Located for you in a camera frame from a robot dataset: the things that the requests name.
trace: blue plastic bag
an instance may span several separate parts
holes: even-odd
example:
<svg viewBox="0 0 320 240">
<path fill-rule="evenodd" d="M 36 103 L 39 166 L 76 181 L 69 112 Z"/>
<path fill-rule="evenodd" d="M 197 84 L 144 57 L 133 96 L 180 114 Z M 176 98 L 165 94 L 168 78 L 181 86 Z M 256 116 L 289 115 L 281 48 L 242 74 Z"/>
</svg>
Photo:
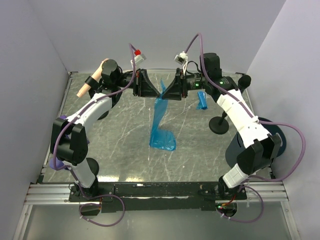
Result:
<svg viewBox="0 0 320 240">
<path fill-rule="evenodd" d="M 166 90 L 164 82 L 161 80 L 162 94 Z M 177 143 L 174 133 L 172 131 L 159 129 L 159 124 L 164 117 L 168 100 L 162 99 L 162 94 L 155 100 L 154 103 L 154 116 L 152 128 L 150 133 L 149 145 L 152 148 L 173 151 L 176 149 Z"/>
<path fill-rule="evenodd" d="M 204 91 L 198 91 L 198 98 L 199 103 L 198 106 L 196 106 L 196 109 L 207 109 L 207 100 L 206 100 L 206 93 Z"/>
</svg>

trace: gray marble surface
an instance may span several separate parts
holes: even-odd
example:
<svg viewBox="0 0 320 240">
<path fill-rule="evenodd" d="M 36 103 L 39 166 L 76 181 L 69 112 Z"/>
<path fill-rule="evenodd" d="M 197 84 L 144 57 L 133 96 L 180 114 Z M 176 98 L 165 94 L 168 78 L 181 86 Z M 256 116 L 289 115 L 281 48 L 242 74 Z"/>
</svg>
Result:
<svg viewBox="0 0 320 240">
<path fill-rule="evenodd" d="M 151 70 L 148 76 L 161 88 L 162 79 L 168 86 L 174 79 L 174 70 Z M 236 82 L 240 75 L 231 76 Z M 76 96 L 89 74 L 72 74 L 72 82 L 62 115 L 72 115 L 89 101 L 89 95 Z M 88 157 L 100 165 L 101 182 L 167 182 L 167 181 L 217 181 L 230 169 L 225 151 L 236 134 L 232 122 L 224 135 L 209 129 L 209 120 L 221 116 L 222 109 L 207 96 L 208 109 L 196 109 L 197 91 L 189 91 L 182 101 L 168 102 L 160 128 L 170 130 L 176 138 L 176 150 L 165 151 L 149 147 L 150 130 L 154 117 L 154 98 L 135 97 L 131 89 L 122 94 L 120 101 L 109 115 L 94 123 L 87 133 L 90 140 Z M 264 169 L 259 175 L 267 177 Z M 54 171 L 47 167 L 43 182 L 72 182 L 66 170 Z"/>
</svg>

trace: red cap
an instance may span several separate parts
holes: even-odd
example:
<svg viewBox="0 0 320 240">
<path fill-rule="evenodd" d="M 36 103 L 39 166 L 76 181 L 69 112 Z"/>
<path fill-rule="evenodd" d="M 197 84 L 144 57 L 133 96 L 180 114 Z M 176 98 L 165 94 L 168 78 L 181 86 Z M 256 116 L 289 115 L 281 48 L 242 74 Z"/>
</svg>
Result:
<svg viewBox="0 0 320 240">
<path fill-rule="evenodd" d="M 141 51 L 140 51 L 139 49 L 137 49 L 137 50 L 134 52 L 134 54 L 135 54 L 136 56 L 138 56 L 138 55 L 141 54 Z"/>
</svg>

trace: gray wall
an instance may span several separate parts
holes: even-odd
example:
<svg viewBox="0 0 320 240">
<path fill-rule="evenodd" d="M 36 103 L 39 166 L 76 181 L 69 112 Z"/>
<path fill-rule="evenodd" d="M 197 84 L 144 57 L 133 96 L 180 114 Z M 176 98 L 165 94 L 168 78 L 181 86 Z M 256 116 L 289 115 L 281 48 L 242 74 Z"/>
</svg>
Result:
<svg viewBox="0 0 320 240">
<path fill-rule="evenodd" d="M 0 239 L 41 171 L 68 73 L 27 0 L 0 2 Z"/>
<path fill-rule="evenodd" d="M 319 11 L 318 0 L 287 0 L 248 70 L 256 113 L 294 124 L 305 134 L 305 156 L 284 184 L 298 230 L 306 240 L 320 239 Z M 298 134 L 282 129 L 288 146 L 273 166 L 277 176 L 288 172 L 301 150 Z"/>
<path fill-rule="evenodd" d="M 285 0 L 29 0 L 68 71 L 90 73 L 113 58 L 130 69 L 128 42 L 170 68 L 201 32 L 225 71 L 245 73 Z M 199 42 L 190 50 L 199 60 Z"/>
</svg>

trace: connector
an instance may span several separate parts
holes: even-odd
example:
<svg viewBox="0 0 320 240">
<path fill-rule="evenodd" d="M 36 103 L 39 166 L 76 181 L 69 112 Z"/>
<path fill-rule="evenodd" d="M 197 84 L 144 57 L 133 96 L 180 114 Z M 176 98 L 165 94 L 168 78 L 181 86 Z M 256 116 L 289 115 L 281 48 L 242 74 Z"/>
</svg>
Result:
<svg viewBox="0 0 320 240">
<path fill-rule="evenodd" d="M 144 54 L 139 54 L 137 56 L 134 57 L 134 62 L 135 62 L 135 66 L 137 68 L 137 66 L 139 66 L 142 62 L 144 62 L 146 60 L 146 56 Z M 131 60 L 131 65 L 132 67 L 134 67 L 134 63 L 133 61 Z"/>
<path fill-rule="evenodd" d="M 183 51 L 179 55 L 175 55 L 174 61 L 180 65 L 184 65 L 188 62 L 188 54 Z"/>
</svg>

